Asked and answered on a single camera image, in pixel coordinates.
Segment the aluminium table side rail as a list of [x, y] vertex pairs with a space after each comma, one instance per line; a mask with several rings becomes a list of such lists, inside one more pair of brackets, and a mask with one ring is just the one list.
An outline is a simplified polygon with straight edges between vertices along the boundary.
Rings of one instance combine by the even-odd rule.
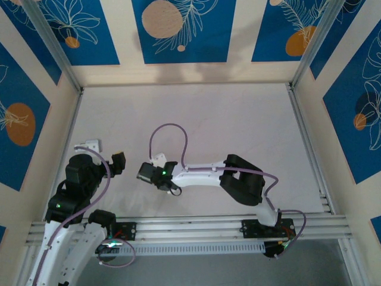
[[47, 198], [47, 201], [46, 201], [46, 204], [45, 204], [45, 208], [44, 208], [44, 211], [43, 211], [43, 215], [42, 215], [42, 220], [43, 221], [45, 221], [45, 214], [46, 214], [47, 209], [48, 209], [48, 201], [54, 195], [54, 191], [56, 190], [56, 187], [59, 184], [60, 172], [61, 172], [61, 170], [64, 167], [65, 157], [66, 157], [68, 149], [69, 149], [71, 137], [72, 137], [73, 130], [74, 130], [74, 127], [75, 127], [75, 124], [76, 124], [76, 120], [77, 120], [77, 116], [78, 116], [78, 113], [79, 113], [79, 109], [80, 109], [81, 101], [82, 101], [82, 98], [83, 98], [84, 90], [85, 90], [85, 88], [81, 87], [80, 92], [78, 93], [77, 100], [76, 100], [75, 108], [74, 108], [73, 113], [71, 115], [71, 120], [70, 120], [70, 124], [68, 126], [68, 130], [65, 132], [65, 141], [64, 141], [63, 148], [61, 150], [60, 160], [59, 160], [58, 166], [57, 166], [57, 168], [56, 168], [56, 170], [54, 172], [54, 180], [52, 181], [50, 192], [49, 192], [49, 195], [48, 195], [48, 198]]
[[296, 93], [293, 91], [290, 84], [287, 86], [287, 91], [289, 95], [289, 99], [291, 102], [291, 106], [296, 118], [296, 122], [299, 127], [299, 131], [301, 133], [301, 137], [304, 143], [304, 147], [306, 149], [307, 157], [311, 165], [311, 169], [313, 171], [313, 175], [318, 185], [319, 193], [322, 197], [325, 198], [327, 202], [327, 206], [329, 208], [329, 213], [332, 215], [336, 215], [337, 211], [335, 209], [335, 205], [332, 204], [331, 196], [329, 194], [329, 190], [327, 187], [327, 183], [322, 172], [322, 169], [319, 165], [318, 158], [316, 156], [315, 149], [313, 147], [313, 143], [311, 141], [310, 133], [307, 126], [307, 121], [302, 113], [301, 105], [297, 99]]

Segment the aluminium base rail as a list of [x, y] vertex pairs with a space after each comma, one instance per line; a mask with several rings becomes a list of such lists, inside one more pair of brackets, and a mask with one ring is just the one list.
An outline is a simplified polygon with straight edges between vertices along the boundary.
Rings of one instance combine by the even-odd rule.
[[[331, 213], [307, 214], [305, 228], [301, 214], [285, 213], [293, 220], [294, 229], [301, 232], [300, 240], [349, 239], [353, 237], [344, 215]], [[255, 215], [244, 216], [180, 216], [180, 217], [118, 217], [118, 222], [135, 222], [135, 242], [149, 243], [203, 243], [242, 241], [243, 220], [253, 220]]]

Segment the aluminium frame post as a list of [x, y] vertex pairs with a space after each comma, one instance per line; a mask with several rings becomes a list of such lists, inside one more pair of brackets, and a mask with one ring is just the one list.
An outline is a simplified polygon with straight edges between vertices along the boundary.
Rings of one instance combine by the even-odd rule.
[[305, 50], [305, 53], [300, 60], [300, 64], [291, 82], [289, 83], [291, 91], [294, 91], [296, 89], [298, 84], [301, 82], [303, 75], [309, 69], [310, 64], [315, 58], [330, 28], [335, 22], [335, 19], [337, 15], [339, 14], [344, 2], [345, 0], [329, 0], [328, 1], [327, 8], [321, 17], [319, 24], [316, 27], [313, 37], [310, 40], [310, 43], [308, 44]]
[[79, 83], [69, 59], [67, 58], [61, 44], [55, 37], [37, 3], [35, 3], [34, 0], [20, 0], [20, 2], [58, 67], [66, 75], [70, 85], [74, 88], [77, 94], [81, 95], [83, 87]]

